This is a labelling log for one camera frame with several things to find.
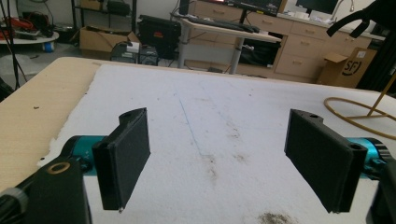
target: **cardboard box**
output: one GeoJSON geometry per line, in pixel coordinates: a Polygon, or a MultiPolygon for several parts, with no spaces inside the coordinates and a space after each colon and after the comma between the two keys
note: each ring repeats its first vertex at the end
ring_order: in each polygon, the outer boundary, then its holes
{"type": "Polygon", "coordinates": [[[376,50],[362,48],[355,48],[349,57],[333,52],[327,54],[317,84],[356,88],[375,54],[376,50]]]}
{"type": "Polygon", "coordinates": [[[140,43],[133,32],[91,26],[79,30],[79,48],[85,58],[110,60],[111,50],[124,41],[140,43]]]}
{"type": "Polygon", "coordinates": [[[81,0],[80,6],[94,10],[102,10],[102,3],[98,0],[81,0]]]}

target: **drawer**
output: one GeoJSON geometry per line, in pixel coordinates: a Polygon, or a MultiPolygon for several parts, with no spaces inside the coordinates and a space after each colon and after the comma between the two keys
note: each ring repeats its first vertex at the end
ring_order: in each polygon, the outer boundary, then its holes
{"type": "Polygon", "coordinates": [[[321,69],[320,62],[316,59],[297,57],[284,53],[280,56],[276,72],[299,77],[317,78],[321,69]]]}
{"type": "Polygon", "coordinates": [[[337,32],[328,41],[336,44],[352,45],[353,47],[367,48],[371,42],[371,38],[359,36],[358,38],[351,37],[348,33],[337,32]]]}
{"type": "Polygon", "coordinates": [[[290,32],[296,35],[305,35],[317,39],[327,39],[329,36],[326,33],[327,28],[310,25],[302,22],[295,21],[291,27],[290,32]]]}
{"type": "Polygon", "coordinates": [[[247,20],[245,20],[245,23],[247,23],[247,21],[249,21],[250,24],[259,27],[261,30],[281,35],[288,35],[291,26],[293,25],[292,21],[277,17],[265,16],[255,12],[247,15],[247,20]]]}
{"type": "Polygon", "coordinates": [[[283,48],[283,53],[316,59],[324,43],[324,40],[303,35],[290,35],[286,41],[285,48],[283,48]]]}
{"type": "Polygon", "coordinates": [[[193,14],[199,17],[217,18],[228,21],[239,21],[242,9],[220,4],[197,1],[193,14]]]}

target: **computer monitor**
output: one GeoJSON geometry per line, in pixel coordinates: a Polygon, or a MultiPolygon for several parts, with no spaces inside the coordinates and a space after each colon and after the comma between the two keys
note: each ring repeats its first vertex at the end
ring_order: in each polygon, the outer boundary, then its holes
{"type": "Polygon", "coordinates": [[[306,8],[306,13],[311,14],[312,10],[332,14],[338,0],[297,0],[297,7],[306,8]]]}

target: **white table surface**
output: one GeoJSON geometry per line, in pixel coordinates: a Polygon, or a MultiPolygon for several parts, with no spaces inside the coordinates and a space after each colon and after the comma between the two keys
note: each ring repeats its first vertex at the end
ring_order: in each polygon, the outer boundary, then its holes
{"type": "MultiPolygon", "coordinates": [[[[102,65],[42,162],[56,157],[69,137],[109,134],[118,115],[146,107],[151,156],[124,212],[103,211],[95,177],[85,178],[94,223],[264,223],[266,214],[281,215],[286,223],[365,223],[377,182],[361,179],[350,213],[327,214],[283,151],[289,112],[295,108],[323,117],[345,137],[377,138],[395,156],[395,141],[327,111],[323,100],[330,96],[373,104],[378,93],[102,65]]],[[[379,108],[396,114],[395,104],[386,97],[379,108]]],[[[385,120],[367,122],[395,132],[385,120]]]]}

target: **desk cabinet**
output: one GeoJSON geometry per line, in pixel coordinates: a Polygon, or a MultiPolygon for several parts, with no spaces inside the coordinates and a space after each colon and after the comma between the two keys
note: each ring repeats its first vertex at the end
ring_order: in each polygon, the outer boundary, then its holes
{"type": "MultiPolygon", "coordinates": [[[[191,4],[190,14],[200,17],[238,21],[242,11],[239,8],[197,1],[191,4]]],[[[333,37],[326,33],[327,27],[297,21],[294,18],[270,17],[249,13],[245,23],[258,26],[261,30],[283,35],[273,67],[239,64],[237,73],[316,83],[325,61],[323,57],[333,51],[349,55],[356,47],[367,48],[371,38],[352,38],[345,32],[337,32],[333,37]]],[[[233,48],[235,39],[218,35],[200,35],[192,40],[195,44],[233,48]]],[[[214,63],[187,62],[190,66],[208,68],[210,66],[226,70],[228,65],[214,63]]]]}

